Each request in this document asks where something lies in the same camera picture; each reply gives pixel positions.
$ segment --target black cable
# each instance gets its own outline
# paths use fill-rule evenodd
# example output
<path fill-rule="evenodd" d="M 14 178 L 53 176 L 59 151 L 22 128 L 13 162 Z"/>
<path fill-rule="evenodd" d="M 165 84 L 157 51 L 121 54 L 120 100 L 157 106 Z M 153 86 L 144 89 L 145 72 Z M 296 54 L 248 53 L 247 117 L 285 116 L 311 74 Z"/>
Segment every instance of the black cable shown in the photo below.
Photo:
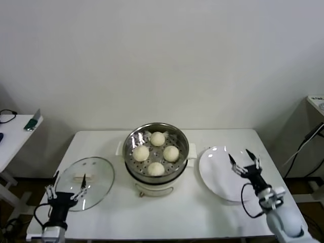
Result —
<path fill-rule="evenodd" d="M 36 211 L 38 208 L 42 207 L 42 206 L 47 206 L 49 204 L 40 204 L 38 206 L 36 206 L 35 210 L 34 210 L 34 217 L 35 217 L 35 220 L 41 225 L 41 227 L 43 227 L 43 223 L 39 220 L 39 218 L 37 217 L 36 215 Z"/>
<path fill-rule="evenodd" d="M 246 214 L 247 214 L 250 218 L 255 219 L 255 218 L 258 218 L 258 217 L 262 216 L 262 215 L 264 214 L 264 212 L 260 212 L 260 213 L 258 213 L 257 215 L 252 216 L 251 214 L 249 214 L 249 212 L 248 212 L 247 209 L 245 208 L 244 201 L 243 201 L 243 191 L 244 191 L 244 188 L 245 188 L 247 185 L 252 185 L 252 184 L 251 184 L 251 183 L 246 183 L 246 184 L 244 184 L 244 186 L 242 187 L 242 190 L 241 190 L 241 203 L 242 203 L 243 209 L 244 209 L 244 211 L 246 212 Z"/>
<path fill-rule="evenodd" d="M 299 149 L 304 145 L 304 143 L 306 143 L 306 142 L 307 142 L 307 140 L 305 139 L 305 140 L 304 140 L 304 141 L 299 145 L 297 151 L 298 151 L 298 150 L 299 150 Z M 291 163 L 291 165 L 290 165 L 290 167 L 289 167 L 289 169 L 288 169 L 286 175 L 283 177 L 284 179 L 287 177 L 287 175 L 288 175 L 289 172 L 291 171 L 291 169 L 292 169 L 292 167 L 293 167 L 293 165 L 294 165 L 294 163 L 295 163 L 295 160 L 296 160 L 298 154 L 299 154 L 299 153 L 296 153 L 296 154 L 295 154 L 294 159 L 293 159 L 293 162 Z"/>
<path fill-rule="evenodd" d="M 317 170 L 322 166 L 322 164 L 324 164 L 324 158 L 322 159 L 322 161 L 319 163 L 319 165 L 318 165 L 314 170 L 312 170 L 311 172 L 309 172 L 309 173 L 308 173 L 306 176 L 304 176 L 304 177 L 307 177 L 307 176 L 313 174 L 315 171 L 317 171 Z"/>
<path fill-rule="evenodd" d="M 12 121 L 13 119 L 15 119 L 16 116 L 17 116 L 17 112 L 15 112 L 14 110 L 8 110 L 8 109 L 0 110 L 0 115 L 1 115 L 1 113 L 4 112 L 4 111 L 10 111 L 11 114 L 14 115 L 14 117 L 11 118 L 11 119 L 9 119 L 8 121 L 0 121 L 0 124 L 5 124 L 5 123 L 8 123 L 8 122 L 11 122 L 11 121 Z"/>
<path fill-rule="evenodd" d="M 320 233 L 320 235 L 323 239 L 324 233 L 323 233 L 321 227 L 317 224 L 317 222 L 315 220 L 313 220 L 311 217 L 309 217 L 307 214 L 302 213 L 302 215 L 304 216 L 307 223 L 310 224 L 311 226 L 313 226 Z"/>

